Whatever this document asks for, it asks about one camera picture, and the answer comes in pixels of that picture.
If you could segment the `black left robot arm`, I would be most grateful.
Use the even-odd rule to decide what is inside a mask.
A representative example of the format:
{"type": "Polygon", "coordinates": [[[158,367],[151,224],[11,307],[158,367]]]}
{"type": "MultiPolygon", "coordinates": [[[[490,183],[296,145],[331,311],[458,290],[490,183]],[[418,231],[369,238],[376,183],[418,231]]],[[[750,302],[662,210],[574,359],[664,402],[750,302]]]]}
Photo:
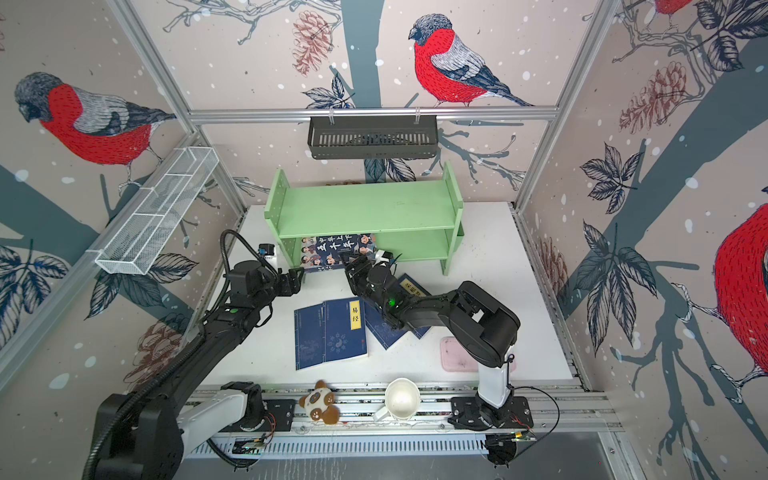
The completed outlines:
{"type": "Polygon", "coordinates": [[[202,319],[201,333],[159,374],[130,394],[112,394],[99,406],[85,479],[171,479],[191,443],[177,422],[182,407],[207,375],[250,333],[266,324],[263,309],[299,293],[305,271],[283,271],[258,250],[249,261],[223,264],[224,285],[202,319]]]}

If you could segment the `blue book with yellow label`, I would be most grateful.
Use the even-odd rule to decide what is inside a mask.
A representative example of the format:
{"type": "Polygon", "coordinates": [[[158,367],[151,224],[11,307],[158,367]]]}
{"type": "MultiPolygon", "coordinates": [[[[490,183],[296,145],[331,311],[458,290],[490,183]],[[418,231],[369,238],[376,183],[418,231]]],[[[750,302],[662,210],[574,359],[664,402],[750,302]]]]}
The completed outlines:
{"type": "Polygon", "coordinates": [[[323,303],[325,317],[324,362],[366,356],[367,337],[363,305],[359,298],[330,300],[323,303]]]}

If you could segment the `colourful cartoon cover book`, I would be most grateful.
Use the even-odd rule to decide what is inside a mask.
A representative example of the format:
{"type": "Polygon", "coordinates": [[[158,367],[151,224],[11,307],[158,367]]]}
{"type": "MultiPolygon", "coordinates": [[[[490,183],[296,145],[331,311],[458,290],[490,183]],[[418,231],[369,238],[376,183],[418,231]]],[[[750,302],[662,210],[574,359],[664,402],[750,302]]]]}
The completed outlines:
{"type": "Polygon", "coordinates": [[[305,269],[333,270],[358,256],[373,257],[376,249],[376,237],[370,233],[305,237],[301,239],[300,262],[305,269]]]}

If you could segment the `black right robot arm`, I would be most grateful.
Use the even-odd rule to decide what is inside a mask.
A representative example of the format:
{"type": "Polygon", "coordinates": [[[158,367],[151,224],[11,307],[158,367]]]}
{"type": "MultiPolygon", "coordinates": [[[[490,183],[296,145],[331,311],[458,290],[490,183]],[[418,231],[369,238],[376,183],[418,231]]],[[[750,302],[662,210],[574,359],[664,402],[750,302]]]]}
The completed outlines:
{"type": "Polygon", "coordinates": [[[530,427],[525,411],[514,408],[509,382],[510,348],[521,326],[514,312],[472,281],[440,295],[418,296],[400,284],[388,261],[344,253],[342,262],[353,295],[373,307],[389,327],[415,331],[444,326],[478,363],[477,393],[452,399],[449,424],[473,431],[530,427]]]}

